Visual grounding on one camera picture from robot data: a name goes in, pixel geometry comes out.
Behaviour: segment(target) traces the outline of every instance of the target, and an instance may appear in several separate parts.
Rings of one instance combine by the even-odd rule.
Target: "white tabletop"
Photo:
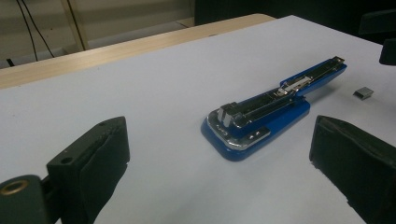
[[[96,123],[127,119],[132,160],[95,223],[363,223],[308,159],[317,115],[396,146],[396,67],[381,46],[296,17],[0,91],[0,182],[44,177]],[[311,111],[240,162],[200,126],[213,109],[268,91],[333,56],[347,70],[311,92]],[[361,101],[353,92],[375,93]]]

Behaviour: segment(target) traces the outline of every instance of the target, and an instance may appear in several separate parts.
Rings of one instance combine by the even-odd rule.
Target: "wall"
[[[67,48],[79,41],[74,20],[67,13],[70,6],[84,41],[191,17],[189,0],[25,0],[25,3],[52,49]],[[37,51],[46,50],[33,25],[31,30]],[[0,60],[32,53],[17,1],[1,0]]]

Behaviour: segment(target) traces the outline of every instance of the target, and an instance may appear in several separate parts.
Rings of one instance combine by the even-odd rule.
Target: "stapler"
[[[345,71],[334,57],[280,82],[279,87],[209,113],[201,131],[222,157],[241,161],[308,114],[305,95]]]

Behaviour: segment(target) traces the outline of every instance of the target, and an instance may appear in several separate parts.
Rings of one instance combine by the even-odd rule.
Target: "black cable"
[[[27,30],[29,31],[29,36],[30,36],[30,40],[32,41],[33,51],[35,52],[35,61],[38,62],[38,59],[37,59],[37,52],[35,51],[35,41],[33,40],[32,32],[30,31],[29,24],[27,23],[27,20],[26,20],[26,17],[25,17],[25,15],[24,15],[23,9],[22,9],[22,7],[21,7],[20,1],[17,0],[17,3],[18,3],[18,6],[20,7],[20,10],[21,10],[23,19],[24,19],[25,24],[26,24],[26,28],[27,28]]]
[[[15,66],[14,62],[12,62],[11,59],[7,59],[7,62],[8,62],[8,65],[9,65],[10,67]]]
[[[27,13],[29,14],[30,20],[32,21],[33,26],[35,27],[35,29],[37,30],[38,34],[41,36],[41,39],[44,41],[44,44],[47,47],[47,50],[49,51],[50,55],[52,56],[52,58],[55,58],[55,56],[53,56],[52,51],[50,51],[50,47],[47,44],[46,39],[44,39],[44,36],[41,34],[41,32],[38,30],[37,26],[35,25],[35,21],[33,20],[32,14],[30,14],[29,8],[26,6],[26,3],[24,2],[24,0],[21,0],[23,5],[26,7]]]
[[[189,0],[189,6],[190,6],[190,13],[191,13],[191,16],[194,17],[194,13],[192,12],[191,0]]]

